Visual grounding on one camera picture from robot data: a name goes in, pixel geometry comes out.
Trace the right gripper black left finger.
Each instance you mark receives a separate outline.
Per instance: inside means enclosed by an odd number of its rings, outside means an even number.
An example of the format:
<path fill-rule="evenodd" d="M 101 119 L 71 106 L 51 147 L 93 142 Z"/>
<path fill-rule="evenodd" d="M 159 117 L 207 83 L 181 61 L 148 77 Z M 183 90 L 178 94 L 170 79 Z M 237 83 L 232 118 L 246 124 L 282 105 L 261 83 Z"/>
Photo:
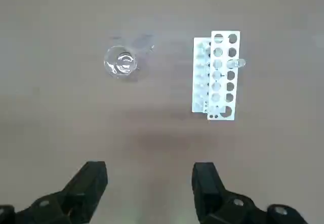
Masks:
<path fill-rule="evenodd" d="M 24 210 L 1 205 L 1 223 L 90 223 L 108 184 L 104 161 L 88 161 L 61 190 Z"/>

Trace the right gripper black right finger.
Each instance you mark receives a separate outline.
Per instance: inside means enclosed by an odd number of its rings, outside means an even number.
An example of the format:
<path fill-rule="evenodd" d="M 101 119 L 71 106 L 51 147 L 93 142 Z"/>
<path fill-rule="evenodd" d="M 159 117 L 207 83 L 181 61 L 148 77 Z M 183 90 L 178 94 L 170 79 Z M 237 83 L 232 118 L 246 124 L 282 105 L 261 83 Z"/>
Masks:
<path fill-rule="evenodd" d="M 271 204 L 262 210 L 251 198 L 227 190 L 212 162 L 194 163 L 191 183 L 199 223 L 307 223 L 290 206 Z"/>

